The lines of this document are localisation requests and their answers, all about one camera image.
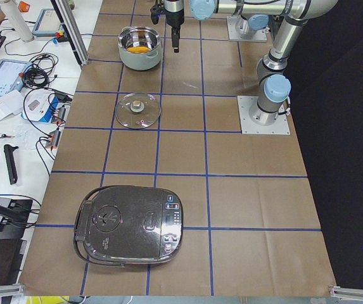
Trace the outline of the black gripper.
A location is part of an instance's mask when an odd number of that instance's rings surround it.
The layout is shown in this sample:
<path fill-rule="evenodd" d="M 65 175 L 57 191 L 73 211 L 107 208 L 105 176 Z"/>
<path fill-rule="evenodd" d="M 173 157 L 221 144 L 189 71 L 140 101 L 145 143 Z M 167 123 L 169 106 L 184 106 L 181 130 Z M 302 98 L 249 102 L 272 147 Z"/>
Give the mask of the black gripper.
<path fill-rule="evenodd" d="M 184 9 L 177 12 L 167 11 L 167 24 L 172 27 L 172 48 L 175 53 L 179 52 L 180 28 L 184 23 Z"/>

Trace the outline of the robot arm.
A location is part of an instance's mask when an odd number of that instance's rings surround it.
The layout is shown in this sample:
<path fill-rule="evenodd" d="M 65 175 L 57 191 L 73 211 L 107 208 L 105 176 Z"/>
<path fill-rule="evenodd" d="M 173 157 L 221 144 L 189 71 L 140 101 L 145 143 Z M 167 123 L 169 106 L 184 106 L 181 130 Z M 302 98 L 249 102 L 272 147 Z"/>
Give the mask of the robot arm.
<path fill-rule="evenodd" d="M 236 21 L 235 29 L 239 34 L 253 36 L 259 30 L 266 28 L 268 23 L 268 15 L 240 15 Z"/>
<path fill-rule="evenodd" d="M 273 124 L 281 105 L 288 100 L 291 84 L 283 75 L 291 50 L 310 19 L 318 18 L 336 5 L 336 1 L 190 1 L 192 16 L 208 20 L 225 14 L 229 40 L 265 42 L 271 30 L 272 46 L 257 63 L 258 99 L 249 110 L 259 125 Z"/>

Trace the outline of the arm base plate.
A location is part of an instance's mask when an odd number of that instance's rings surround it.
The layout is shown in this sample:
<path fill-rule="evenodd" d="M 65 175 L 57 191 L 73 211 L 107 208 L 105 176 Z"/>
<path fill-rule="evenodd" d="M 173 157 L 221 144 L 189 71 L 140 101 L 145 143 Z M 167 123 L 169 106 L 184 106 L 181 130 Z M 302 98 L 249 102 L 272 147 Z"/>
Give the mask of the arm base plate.
<path fill-rule="evenodd" d="M 252 15 L 250 17 L 229 16 L 227 20 L 230 41 L 237 42 L 266 42 L 265 33 L 269 23 L 268 15 Z"/>
<path fill-rule="evenodd" d="M 291 134 L 287 115 L 281 105 L 275 113 L 266 113 L 258 107 L 257 96 L 237 96 L 241 133 L 244 135 Z"/>

